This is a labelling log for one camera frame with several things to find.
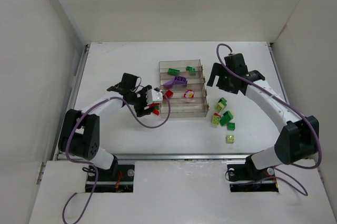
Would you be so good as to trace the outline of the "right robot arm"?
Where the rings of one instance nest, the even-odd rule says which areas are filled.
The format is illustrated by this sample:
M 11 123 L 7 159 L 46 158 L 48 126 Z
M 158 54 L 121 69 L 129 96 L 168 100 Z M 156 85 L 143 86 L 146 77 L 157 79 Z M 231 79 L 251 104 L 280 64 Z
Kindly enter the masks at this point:
M 244 164 L 231 166 L 239 172 L 236 181 L 254 179 L 279 165 L 295 165 L 314 154 L 318 159 L 313 168 L 320 165 L 318 120 L 314 116 L 305 117 L 287 104 L 259 71 L 248 70 L 242 54 L 229 54 L 214 63 L 207 85 L 232 94 L 242 93 L 262 109 L 280 133 L 273 146 L 247 156 Z

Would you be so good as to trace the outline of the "green stepped lego brick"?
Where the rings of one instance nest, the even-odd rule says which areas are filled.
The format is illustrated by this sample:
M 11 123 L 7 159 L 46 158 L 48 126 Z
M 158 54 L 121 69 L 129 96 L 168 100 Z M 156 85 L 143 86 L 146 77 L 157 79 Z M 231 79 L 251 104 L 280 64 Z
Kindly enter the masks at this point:
M 169 68 L 167 73 L 172 76 L 179 75 L 180 71 L 178 69 Z

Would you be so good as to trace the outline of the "purple lotus lego brick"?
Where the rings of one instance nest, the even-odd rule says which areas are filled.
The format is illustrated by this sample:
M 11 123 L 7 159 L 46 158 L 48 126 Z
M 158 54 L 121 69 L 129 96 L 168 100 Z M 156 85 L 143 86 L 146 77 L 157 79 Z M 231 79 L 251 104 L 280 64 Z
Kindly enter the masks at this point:
M 175 76 L 173 79 L 173 85 L 187 86 L 187 79 L 183 76 Z

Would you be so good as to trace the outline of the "red lego cluster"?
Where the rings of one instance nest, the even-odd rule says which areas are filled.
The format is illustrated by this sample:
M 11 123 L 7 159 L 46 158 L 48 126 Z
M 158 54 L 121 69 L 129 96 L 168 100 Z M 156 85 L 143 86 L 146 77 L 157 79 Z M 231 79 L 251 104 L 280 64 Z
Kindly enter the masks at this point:
M 152 113 L 159 116 L 160 115 L 160 103 L 152 103 L 149 108 L 153 108 Z

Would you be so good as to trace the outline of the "red rectangular lego brick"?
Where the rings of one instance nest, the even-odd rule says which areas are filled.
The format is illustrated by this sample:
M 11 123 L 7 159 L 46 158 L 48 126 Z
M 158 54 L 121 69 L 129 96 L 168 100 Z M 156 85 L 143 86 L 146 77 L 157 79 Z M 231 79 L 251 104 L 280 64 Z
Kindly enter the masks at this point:
M 170 99 L 172 96 L 173 96 L 173 92 L 171 91 L 171 90 L 167 90 L 166 92 L 165 92 L 165 95 L 164 95 L 164 98 L 165 99 Z

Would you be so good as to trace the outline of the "purple lego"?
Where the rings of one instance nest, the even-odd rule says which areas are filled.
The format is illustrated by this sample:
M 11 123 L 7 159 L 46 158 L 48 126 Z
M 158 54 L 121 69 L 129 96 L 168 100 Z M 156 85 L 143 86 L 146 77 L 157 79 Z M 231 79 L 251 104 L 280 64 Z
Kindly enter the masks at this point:
M 172 87 L 174 86 L 174 84 L 175 84 L 175 79 L 171 79 L 171 80 L 165 82 L 165 83 L 163 84 L 163 87 L 164 87 L 165 89 L 170 89 L 170 88 L 172 88 Z

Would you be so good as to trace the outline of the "red flower lego brick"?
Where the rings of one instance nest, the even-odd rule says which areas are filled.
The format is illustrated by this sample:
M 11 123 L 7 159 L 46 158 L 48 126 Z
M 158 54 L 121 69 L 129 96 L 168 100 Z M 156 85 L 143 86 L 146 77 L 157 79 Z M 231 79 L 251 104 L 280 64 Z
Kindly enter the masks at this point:
M 193 98 L 194 97 L 194 91 L 189 89 L 187 90 L 184 95 L 183 95 L 184 98 Z

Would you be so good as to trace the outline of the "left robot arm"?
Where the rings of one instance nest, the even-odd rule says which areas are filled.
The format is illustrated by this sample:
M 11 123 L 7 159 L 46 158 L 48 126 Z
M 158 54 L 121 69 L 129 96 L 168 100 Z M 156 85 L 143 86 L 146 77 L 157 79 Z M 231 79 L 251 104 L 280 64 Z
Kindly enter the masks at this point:
M 135 75 L 124 73 L 121 81 L 109 87 L 103 97 L 93 104 L 80 110 L 68 110 L 58 141 L 59 151 L 82 158 L 97 169 L 115 175 L 117 158 L 100 146 L 103 121 L 126 105 L 134 107 L 136 117 L 149 115 L 154 111 L 153 104 L 163 100 L 160 90 L 151 85 L 137 91 L 138 79 Z

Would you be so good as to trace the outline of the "green and lime brick top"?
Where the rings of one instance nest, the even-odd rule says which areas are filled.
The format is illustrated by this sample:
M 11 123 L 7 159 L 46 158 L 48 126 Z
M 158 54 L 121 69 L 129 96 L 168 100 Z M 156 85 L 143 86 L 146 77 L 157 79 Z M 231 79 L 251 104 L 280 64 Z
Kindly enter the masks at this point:
M 224 97 L 221 97 L 218 101 L 218 103 L 215 106 L 215 111 L 217 113 L 220 113 L 224 110 L 224 108 L 227 106 L 227 100 Z

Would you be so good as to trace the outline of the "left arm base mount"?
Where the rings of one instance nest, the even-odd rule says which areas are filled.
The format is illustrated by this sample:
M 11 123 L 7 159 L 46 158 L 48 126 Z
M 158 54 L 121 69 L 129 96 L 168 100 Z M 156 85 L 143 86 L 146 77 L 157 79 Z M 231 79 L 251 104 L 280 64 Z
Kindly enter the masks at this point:
M 92 166 L 83 167 L 82 171 L 87 173 L 85 192 L 91 192 L 94 187 L 95 173 Z M 98 169 L 98 180 L 94 192 L 104 193 L 129 193 L 133 192 L 135 165 L 121 164 L 117 173 L 112 175 L 107 170 Z

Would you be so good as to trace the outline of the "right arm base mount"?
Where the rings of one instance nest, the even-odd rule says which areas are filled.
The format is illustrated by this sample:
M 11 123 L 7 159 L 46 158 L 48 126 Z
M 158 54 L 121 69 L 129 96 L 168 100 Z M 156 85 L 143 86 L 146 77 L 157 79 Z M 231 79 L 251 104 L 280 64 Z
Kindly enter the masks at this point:
M 273 168 L 250 170 L 246 164 L 228 164 L 225 178 L 230 192 L 279 192 Z

